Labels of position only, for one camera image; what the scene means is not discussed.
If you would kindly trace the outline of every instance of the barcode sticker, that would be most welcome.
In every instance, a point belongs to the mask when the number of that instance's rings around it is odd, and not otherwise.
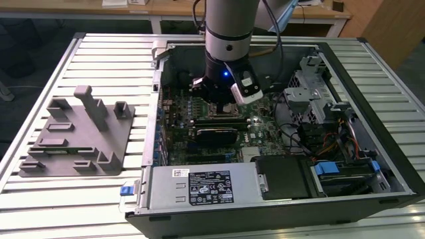
[[[188,177],[190,176],[190,169],[174,169],[174,177]]]

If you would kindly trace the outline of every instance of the wooden desk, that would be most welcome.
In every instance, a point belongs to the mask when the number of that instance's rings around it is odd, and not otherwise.
[[[151,14],[156,16],[156,21],[162,20],[192,20],[194,0],[155,0]],[[204,15],[204,1],[196,8],[199,19]],[[324,6],[307,6],[293,11],[289,23],[309,23],[332,25],[328,37],[339,37],[343,27],[352,14],[348,11],[332,10],[332,0],[325,0]]]
[[[296,9],[289,23],[329,24],[328,36],[337,37],[352,15],[329,10],[331,3],[325,0],[327,7],[305,7],[305,19],[303,9]],[[150,20],[154,33],[162,34],[162,20],[192,21],[192,4],[194,0],[151,0],[147,5],[107,9],[102,0],[0,0],[0,17]],[[204,14],[204,1],[196,12]]]

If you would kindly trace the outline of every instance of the table leg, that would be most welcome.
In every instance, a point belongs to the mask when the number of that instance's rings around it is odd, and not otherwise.
[[[12,101],[15,99],[15,95],[12,92],[8,90],[8,88],[4,86],[4,84],[0,81],[0,98],[4,101]]]
[[[150,17],[151,20],[151,25],[152,25],[152,32],[154,34],[162,34],[162,16],[151,16]]]
[[[347,19],[337,19],[331,26],[327,37],[339,37],[345,25]]]

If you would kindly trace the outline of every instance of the sticker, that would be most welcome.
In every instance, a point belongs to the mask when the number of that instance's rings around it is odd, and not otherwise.
[[[188,177],[190,169],[174,169],[174,177]]]
[[[190,173],[190,198],[192,206],[234,203],[231,171]]]
[[[148,11],[130,11],[131,13],[142,13],[142,14],[148,14]]]

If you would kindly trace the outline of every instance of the aluminum extrusion table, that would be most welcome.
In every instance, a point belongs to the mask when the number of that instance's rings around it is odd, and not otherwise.
[[[140,178],[151,88],[158,77],[152,65],[156,41],[203,41],[198,35],[82,34],[59,62],[23,127],[0,163],[2,239],[144,238],[124,219],[120,186]],[[276,38],[256,36],[256,41]],[[348,38],[296,38],[284,42],[328,42],[364,93],[380,119],[400,144],[416,170],[425,178],[425,108],[368,43]],[[136,105],[136,117],[124,158],[126,171],[111,177],[22,178],[19,164],[43,128],[52,98],[67,98],[74,87],[91,85],[106,104],[127,101]],[[336,86],[341,99],[343,90]],[[127,197],[126,206],[136,204]],[[203,238],[424,238],[424,201],[383,211],[356,223],[248,232]]]

